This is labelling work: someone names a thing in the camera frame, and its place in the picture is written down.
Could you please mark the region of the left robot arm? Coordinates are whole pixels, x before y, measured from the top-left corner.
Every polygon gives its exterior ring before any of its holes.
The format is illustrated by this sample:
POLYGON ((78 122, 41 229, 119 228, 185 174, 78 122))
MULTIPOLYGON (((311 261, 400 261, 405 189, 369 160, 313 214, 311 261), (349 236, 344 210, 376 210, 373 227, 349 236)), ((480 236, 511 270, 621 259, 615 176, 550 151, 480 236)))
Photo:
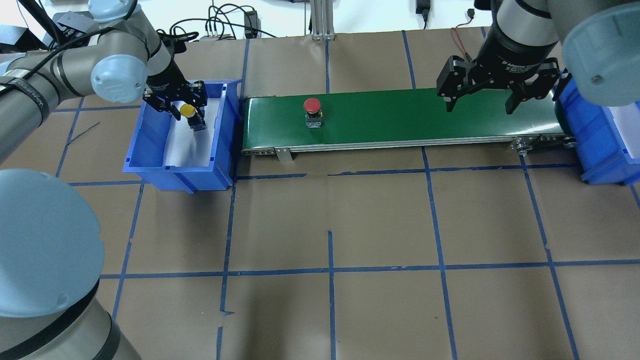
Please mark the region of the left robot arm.
POLYGON ((139 360, 114 315, 98 300, 105 263, 101 226, 82 194, 54 171, 4 162, 58 107, 78 100, 70 141, 86 97, 115 104, 142 101, 157 112, 206 129, 205 84, 189 81, 174 54, 190 35, 154 29, 136 0, 90 0, 94 28, 46 52, 1 64, 1 358, 139 360))

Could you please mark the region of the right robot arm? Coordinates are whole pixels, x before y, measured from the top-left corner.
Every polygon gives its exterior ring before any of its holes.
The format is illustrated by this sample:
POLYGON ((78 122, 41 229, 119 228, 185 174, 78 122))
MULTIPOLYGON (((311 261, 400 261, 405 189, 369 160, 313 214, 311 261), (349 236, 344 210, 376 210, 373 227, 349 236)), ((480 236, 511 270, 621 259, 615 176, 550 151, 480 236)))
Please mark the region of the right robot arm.
POLYGON ((436 90, 452 112, 457 101, 484 89, 510 89, 506 114, 574 81, 601 107, 638 102, 637 0, 476 0, 493 22, 476 58, 451 55, 436 90))

